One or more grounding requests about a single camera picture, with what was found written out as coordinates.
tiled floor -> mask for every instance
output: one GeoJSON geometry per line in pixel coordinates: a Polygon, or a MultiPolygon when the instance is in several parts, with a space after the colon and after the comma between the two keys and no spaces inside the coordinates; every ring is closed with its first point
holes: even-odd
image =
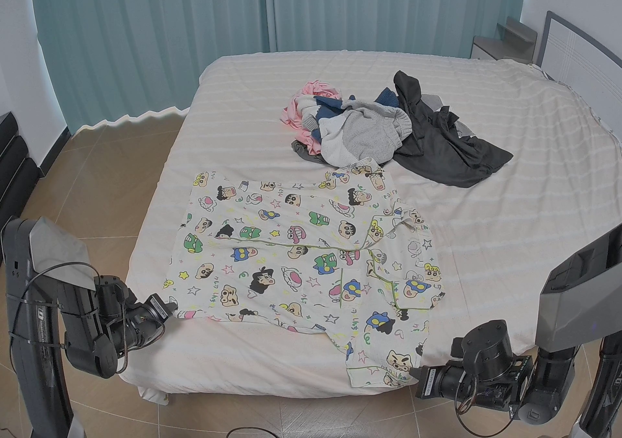
{"type": "MultiPolygon", "coordinates": [[[[124,278],[149,201],[183,119],[178,115],[87,130],[71,139],[45,179],[39,181],[23,217],[48,216],[82,239],[103,274],[124,278]]],[[[0,274],[0,428],[19,438],[30,423],[15,375],[9,369],[5,283],[0,274]]],[[[598,344],[581,349],[577,375],[558,416],[545,426],[515,422],[501,437],[566,435],[598,366],[598,344]]],[[[89,438],[224,438],[237,426],[260,426],[287,438],[468,437],[446,400],[415,400],[410,388],[378,396],[295,400],[273,396],[173,395],[166,407],[142,400],[117,376],[98,379],[65,361],[74,412],[89,438]]],[[[479,434],[504,426],[506,414],[473,409],[465,421],[479,434]]],[[[246,438],[266,434],[248,432],[246,438]]],[[[622,437],[618,425],[614,437],[622,437]]]]}

mattress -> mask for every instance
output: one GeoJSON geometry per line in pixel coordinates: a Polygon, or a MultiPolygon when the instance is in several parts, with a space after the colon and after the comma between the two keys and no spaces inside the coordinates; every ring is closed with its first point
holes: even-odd
{"type": "MultiPolygon", "coordinates": [[[[301,160],[281,110],[307,81],[372,99],[397,70],[438,94],[478,136],[514,154],[490,178],[463,189],[389,162],[403,200],[431,225],[447,295],[432,310],[424,363],[444,364],[452,339],[506,319],[516,353],[534,345],[539,293],[549,271],[622,220],[621,152],[585,102],[536,68],[400,53],[314,51],[220,58],[200,77],[132,254],[127,284],[158,292],[185,221],[198,172],[311,182],[325,166],[301,160]]],[[[322,334],[273,325],[170,319],[166,335],[133,352],[124,380],[170,393],[313,398],[361,395],[343,354],[322,334]]]]}

teal curtain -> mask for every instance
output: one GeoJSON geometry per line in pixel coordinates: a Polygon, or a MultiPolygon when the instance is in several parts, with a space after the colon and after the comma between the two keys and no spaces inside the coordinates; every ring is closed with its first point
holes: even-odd
{"type": "Polygon", "coordinates": [[[523,0],[33,0],[70,130],[186,108],[220,56],[384,50],[468,56],[523,0]]]}

pink clothing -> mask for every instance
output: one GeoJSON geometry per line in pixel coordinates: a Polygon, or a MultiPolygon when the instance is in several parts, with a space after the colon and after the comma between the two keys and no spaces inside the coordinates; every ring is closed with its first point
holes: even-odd
{"type": "Polygon", "coordinates": [[[323,83],[322,81],[309,82],[294,95],[289,106],[285,108],[281,114],[281,122],[291,125],[296,130],[296,139],[307,145],[309,154],[319,154],[322,146],[313,139],[311,132],[307,131],[302,125],[302,116],[297,108],[298,98],[306,94],[341,99],[341,92],[330,84],[323,83]]]}

baseboard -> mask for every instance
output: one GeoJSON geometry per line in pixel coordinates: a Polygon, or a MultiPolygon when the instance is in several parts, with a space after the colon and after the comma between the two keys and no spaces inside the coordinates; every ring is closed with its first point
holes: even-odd
{"type": "Polygon", "coordinates": [[[50,171],[52,164],[56,160],[56,157],[58,157],[61,150],[63,149],[63,147],[65,147],[67,141],[69,141],[69,138],[71,136],[72,135],[69,134],[68,127],[66,127],[65,130],[60,133],[60,136],[58,136],[58,139],[51,147],[50,151],[47,152],[47,155],[45,155],[43,162],[41,162],[41,165],[39,166],[39,173],[41,177],[47,176],[47,173],[50,171]]]}

